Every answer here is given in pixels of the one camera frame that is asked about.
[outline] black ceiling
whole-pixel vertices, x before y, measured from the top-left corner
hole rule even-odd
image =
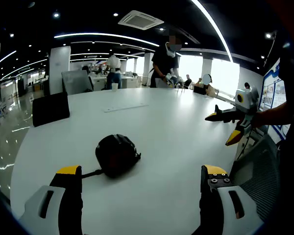
[[[0,2],[0,59],[16,50],[17,52],[0,63],[0,79],[4,75],[32,62],[46,59],[53,47],[70,45],[72,54],[89,52],[106,52],[131,54],[144,50],[105,43],[78,43],[79,41],[108,41],[135,45],[155,50],[156,47],[133,40],[106,36],[74,36],[55,39],[55,35],[76,32],[102,32],[120,34],[143,39],[156,44],[167,41],[164,36],[169,29],[183,34],[183,47],[205,48],[225,51],[215,30],[205,16],[190,0],[171,1],[32,1]],[[200,1],[221,30],[231,53],[236,53],[257,61],[257,63],[233,57],[241,66],[264,74],[268,68],[263,67],[261,55],[267,55],[272,45],[265,39],[266,32],[281,31],[278,18],[272,14],[262,0],[201,0]],[[139,30],[119,25],[120,19],[131,10],[138,10],[163,20],[165,23],[148,30]],[[53,13],[59,12],[58,19]],[[204,53],[206,58],[228,59],[227,56]]]

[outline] white cup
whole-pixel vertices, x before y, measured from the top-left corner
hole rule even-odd
[[[118,89],[118,83],[112,83],[112,91],[113,92],[116,92],[117,91],[117,89]]]

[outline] poster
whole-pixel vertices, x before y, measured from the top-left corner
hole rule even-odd
[[[263,91],[260,98],[259,110],[265,111],[278,107],[286,102],[284,82],[279,78],[280,59],[264,76]],[[290,125],[272,126],[279,137],[284,140]]]

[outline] white round table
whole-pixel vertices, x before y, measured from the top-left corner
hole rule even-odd
[[[228,173],[236,145],[225,146],[233,123],[204,118],[232,105],[172,89],[122,89],[68,97],[71,116],[31,127],[16,157],[11,208],[19,218],[26,200],[49,185],[57,170],[81,165],[83,174],[99,167],[98,142],[111,134],[130,138],[142,159],[129,174],[82,180],[84,234],[191,234],[200,224],[200,170],[216,165]],[[105,113],[129,104],[147,106]]]

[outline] glossy floor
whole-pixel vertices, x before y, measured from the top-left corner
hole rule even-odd
[[[43,91],[37,91],[9,99],[6,114],[0,117],[0,190],[8,199],[14,161],[32,126],[32,102],[42,96]]]

